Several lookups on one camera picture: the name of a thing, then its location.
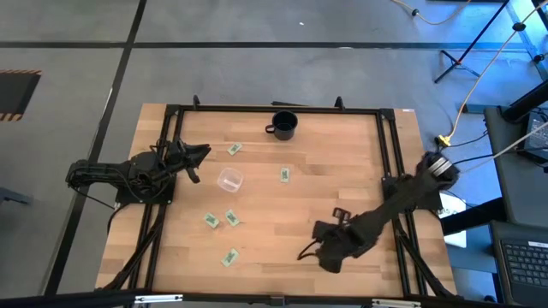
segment mug handle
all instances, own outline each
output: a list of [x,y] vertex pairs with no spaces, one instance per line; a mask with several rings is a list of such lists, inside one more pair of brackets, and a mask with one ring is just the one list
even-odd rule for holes
[[266,133],[274,133],[275,130],[276,130],[276,127],[275,127],[274,125],[272,125],[272,124],[271,124],[271,125],[267,125],[267,126],[265,127],[265,132],[266,132]]

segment clear plastic container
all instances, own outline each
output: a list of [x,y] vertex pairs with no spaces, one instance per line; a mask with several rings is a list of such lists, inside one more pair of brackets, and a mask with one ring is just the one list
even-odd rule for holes
[[225,168],[221,171],[217,184],[227,192],[235,193],[240,189],[243,182],[243,174],[232,168]]

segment concrete floor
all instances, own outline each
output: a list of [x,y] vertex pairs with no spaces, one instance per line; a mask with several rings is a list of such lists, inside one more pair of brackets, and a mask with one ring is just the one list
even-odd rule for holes
[[[458,6],[408,3],[431,19],[441,19]],[[2,1],[0,41],[125,41],[137,4]],[[474,3],[453,21],[431,27],[411,20],[389,0],[149,0],[137,41],[470,42],[498,5]],[[482,41],[502,43],[511,25],[503,12]],[[540,44],[543,36],[535,38]],[[514,42],[521,42],[518,36]],[[462,50],[450,52],[459,56]],[[44,71],[23,120],[0,122],[0,186],[35,199],[29,206],[4,203],[0,208],[0,244],[7,248],[0,253],[2,298],[41,290],[73,197],[64,183],[66,170],[90,148],[121,54],[120,49],[0,49],[0,68]],[[466,64],[480,71],[493,56],[492,51],[474,51]],[[455,71],[434,85],[432,80],[449,65],[446,60],[438,50],[133,50],[100,161],[127,158],[143,103],[189,104],[193,94],[203,104],[279,100],[329,106],[340,95],[347,106],[412,108],[425,149],[433,149],[433,136],[449,132],[457,106],[475,81],[471,74]],[[509,104],[540,81],[524,50],[504,52],[471,102]],[[464,115],[452,141],[473,139],[484,130],[481,115]],[[482,139],[447,154],[461,159],[490,151],[488,139]],[[452,191],[475,204],[499,196],[494,166],[467,174]],[[90,191],[107,201],[113,193],[101,186]],[[109,214],[86,202],[60,292],[92,290]],[[458,264],[458,258],[451,260]],[[485,284],[469,283],[474,275],[482,274],[456,269],[459,293],[474,299],[492,294]]]

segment wooden tabletop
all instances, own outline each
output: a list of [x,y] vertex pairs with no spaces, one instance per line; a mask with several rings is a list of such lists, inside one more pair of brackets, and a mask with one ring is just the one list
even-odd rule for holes
[[[144,104],[130,156],[156,143],[165,104]],[[424,153],[412,110],[395,110],[405,168],[414,172]],[[378,244],[361,257],[346,258],[342,272],[332,274],[316,258],[297,261],[311,242],[317,220],[336,222],[334,207],[358,214],[383,202],[383,166],[378,131],[372,115],[299,113],[289,141],[264,133],[271,113],[185,112],[182,139],[190,145],[209,143],[211,153],[197,170],[200,184],[185,172],[177,178],[158,255],[154,291],[173,293],[238,293],[323,296],[402,296],[392,227],[387,224]],[[388,123],[385,123],[390,140]],[[231,156],[235,142],[242,149]],[[393,153],[391,142],[390,154]],[[392,170],[396,170],[393,155]],[[224,168],[241,171],[237,193],[217,186]],[[280,169],[290,169],[289,183]],[[97,287],[110,282],[134,251],[144,206],[130,205],[116,216],[104,249]],[[224,213],[232,209],[241,224],[231,227]],[[221,220],[211,229],[203,220],[211,212]],[[451,292],[455,284],[440,223],[431,213],[414,213],[420,251],[436,277]],[[221,260],[235,248],[240,256],[230,266]],[[144,284],[147,256],[139,286]],[[412,290],[416,281],[411,259]]]

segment black mug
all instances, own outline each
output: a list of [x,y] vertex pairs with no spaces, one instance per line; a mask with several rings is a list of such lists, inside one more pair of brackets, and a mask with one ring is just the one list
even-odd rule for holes
[[267,133],[274,133],[280,140],[289,140],[295,134],[297,115],[289,110],[280,110],[272,117],[272,124],[265,127]]

